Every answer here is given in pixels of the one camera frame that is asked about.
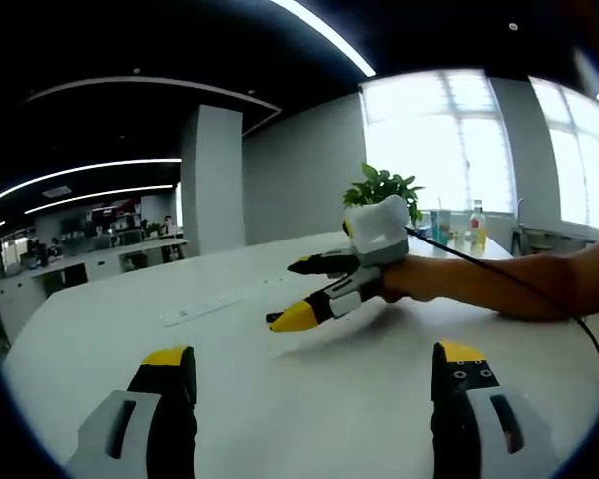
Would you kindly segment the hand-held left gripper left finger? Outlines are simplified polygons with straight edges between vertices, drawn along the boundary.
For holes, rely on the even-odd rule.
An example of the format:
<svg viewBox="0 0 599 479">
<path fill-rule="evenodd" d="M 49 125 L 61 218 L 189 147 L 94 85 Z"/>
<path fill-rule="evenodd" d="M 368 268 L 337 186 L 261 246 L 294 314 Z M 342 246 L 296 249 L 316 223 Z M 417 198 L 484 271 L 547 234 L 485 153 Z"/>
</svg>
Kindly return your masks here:
<svg viewBox="0 0 599 479">
<path fill-rule="evenodd" d="M 72 478 L 193 478 L 197 420 L 194 349 L 147 356 L 125 390 L 109 394 L 78 429 Z"/>
</svg>

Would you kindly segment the person's right hand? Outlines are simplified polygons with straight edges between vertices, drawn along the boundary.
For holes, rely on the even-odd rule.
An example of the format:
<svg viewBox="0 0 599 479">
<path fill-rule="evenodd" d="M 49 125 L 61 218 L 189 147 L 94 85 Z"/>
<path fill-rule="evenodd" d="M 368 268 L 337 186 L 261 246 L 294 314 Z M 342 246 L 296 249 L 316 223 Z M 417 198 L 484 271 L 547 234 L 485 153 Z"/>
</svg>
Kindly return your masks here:
<svg viewBox="0 0 599 479">
<path fill-rule="evenodd" d="M 431 302 L 438 298 L 434 273 L 434 259 L 409 255 L 390 264 L 382 272 L 380 296 L 388 303 L 397 303 L 408 297 L 418 302 Z"/>
</svg>

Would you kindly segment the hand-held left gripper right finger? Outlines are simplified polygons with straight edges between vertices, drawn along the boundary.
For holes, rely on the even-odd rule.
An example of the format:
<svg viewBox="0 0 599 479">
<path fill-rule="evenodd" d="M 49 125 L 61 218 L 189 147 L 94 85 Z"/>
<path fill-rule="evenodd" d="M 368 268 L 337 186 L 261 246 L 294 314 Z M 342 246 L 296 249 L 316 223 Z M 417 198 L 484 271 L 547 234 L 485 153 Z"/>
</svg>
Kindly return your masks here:
<svg viewBox="0 0 599 479">
<path fill-rule="evenodd" d="M 435 478 L 550 478 L 557 471 L 548 424 L 499 383 L 477 349 L 434 344 L 431 401 Z"/>
</svg>

